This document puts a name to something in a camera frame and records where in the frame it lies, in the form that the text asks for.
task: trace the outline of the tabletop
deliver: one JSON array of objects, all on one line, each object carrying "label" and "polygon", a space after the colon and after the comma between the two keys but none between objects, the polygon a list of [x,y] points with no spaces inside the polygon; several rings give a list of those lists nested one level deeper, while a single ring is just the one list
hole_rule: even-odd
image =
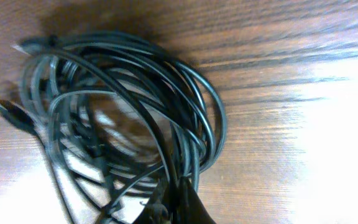
[{"label": "tabletop", "polygon": [[[155,42],[216,87],[227,141],[199,190],[216,223],[358,223],[358,1],[0,0],[0,98],[18,101],[15,41],[90,30]],[[34,220],[66,222],[39,145],[0,118],[0,223]]]}]

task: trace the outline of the coiled cable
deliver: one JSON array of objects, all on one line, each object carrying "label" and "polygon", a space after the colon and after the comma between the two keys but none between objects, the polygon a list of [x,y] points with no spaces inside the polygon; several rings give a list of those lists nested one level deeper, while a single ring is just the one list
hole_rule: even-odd
[{"label": "coiled cable", "polygon": [[[163,176],[172,195],[178,190],[181,176],[190,177],[197,190],[200,173],[211,167],[222,152],[227,123],[221,99],[205,77],[158,45],[133,35],[109,31],[27,39],[20,42],[18,48],[31,54],[23,69],[21,101],[36,123],[47,129],[44,147],[51,166],[63,168],[75,188],[94,208],[105,209],[111,214],[119,209],[122,196],[147,197],[153,191],[150,184],[156,184]],[[208,119],[198,83],[216,106],[215,130]],[[90,107],[90,95],[122,98],[150,131],[161,162],[137,162],[101,137]],[[169,120],[171,147],[149,110]],[[88,122],[81,118],[82,113]],[[72,151],[62,143],[63,139],[79,151]],[[67,155],[99,169],[104,182],[70,167]],[[79,180],[106,188],[111,201],[105,206],[98,205]],[[116,189],[115,180],[124,186]],[[65,210],[74,223],[61,186],[58,187]]]}]

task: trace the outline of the tangled black cable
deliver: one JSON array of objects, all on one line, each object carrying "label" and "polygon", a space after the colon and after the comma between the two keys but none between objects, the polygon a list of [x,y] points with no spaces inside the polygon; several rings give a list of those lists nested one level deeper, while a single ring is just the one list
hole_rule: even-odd
[{"label": "tangled black cable", "polygon": [[[164,176],[163,171],[172,195],[177,194],[181,176],[190,177],[197,190],[200,172],[211,167],[222,152],[227,124],[218,94],[205,77],[161,47],[122,32],[34,38],[22,41],[18,47],[32,55],[24,66],[21,100],[34,123],[47,128],[48,141],[44,147],[52,171],[55,172],[53,166],[62,167],[84,199],[98,210],[111,215],[119,209],[119,199],[125,194],[147,197],[154,188],[150,184],[156,184]],[[197,82],[217,106],[215,131]],[[123,84],[138,91],[130,91]],[[137,162],[101,137],[90,108],[90,95],[120,96],[131,106],[154,138],[161,162],[154,165]],[[167,146],[149,110],[169,120],[172,147]],[[82,111],[86,113],[87,122],[81,119]],[[21,129],[41,140],[40,134],[31,131],[32,128]],[[79,152],[63,144],[63,139],[70,141]],[[70,167],[68,155],[99,169],[104,182]],[[111,201],[103,207],[98,205],[79,180],[103,186]],[[124,186],[116,189],[115,180]],[[58,188],[68,217],[74,223],[60,186]]]}]

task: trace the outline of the wood grain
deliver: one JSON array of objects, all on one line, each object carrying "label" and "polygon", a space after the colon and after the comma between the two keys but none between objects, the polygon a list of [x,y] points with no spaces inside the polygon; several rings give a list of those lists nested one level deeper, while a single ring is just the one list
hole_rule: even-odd
[{"label": "wood grain", "polygon": [[[100,29],[156,42],[216,86],[227,143],[199,195],[217,223],[358,223],[358,1],[0,0],[0,97],[18,99],[16,40]],[[0,118],[0,223],[33,218],[65,222],[38,145]]]}]

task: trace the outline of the black wire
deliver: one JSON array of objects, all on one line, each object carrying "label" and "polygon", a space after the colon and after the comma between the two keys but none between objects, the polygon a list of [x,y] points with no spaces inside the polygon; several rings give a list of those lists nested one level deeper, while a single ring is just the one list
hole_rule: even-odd
[{"label": "black wire", "polygon": [[[221,99],[205,77],[161,47],[133,35],[107,31],[59,39],[29,39],[19,47],[32,55],[23,69],[22,104],[39,124],[47,127],[45,150],[50,167],[53,170],[52,163],[62,167],[94,208],[111,211],[117,209],[119,199],[125,194],[150,195],[153,184],[163,175],[159,172],[162,168],[172,195],[178,195],[181,176],[191,177],[197,190],[200,172],[211,167],[222,152],[227,124]],[[130,91],[123,84],[138,91]],[[216,105],[215,132],[198,84]],[[120,96],[131,106],[153,136],[161,162],[152,166],[137,162],[102,137],[89,104],[90,95]],[[172,146],[167,145],[147,108],[169,120]],[[85,111],[87,123],[81,119],[81,111]],[[79,152],[67,148],[63,139]],[[68,155],[99,169],[104,182],[73,170],[68,165]],[[74,223],[55,171],[53,176],[70,222]],[[111,201],[103,207],[98,205],[78,184],[79,180],[106,188]],[[124,186],[115,189],[114,181]],[[137,191],[128,192],[131,188]]]}]

